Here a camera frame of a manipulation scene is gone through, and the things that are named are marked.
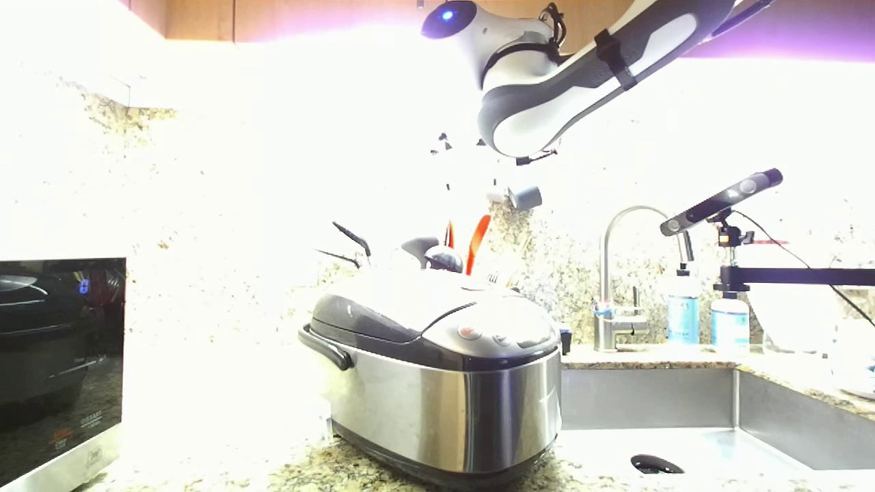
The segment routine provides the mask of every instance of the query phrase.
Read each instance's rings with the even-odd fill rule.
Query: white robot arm
[[[510,159],[544,152],[566,127],[603,107],[680,51],[749,19],[771,0],[633,0],[587,47],[562,58],[562,21],[548,3],[542,19],[506,19],[469,0],[436,4],[427,38],[455,40],[480,86],[480,138]]]

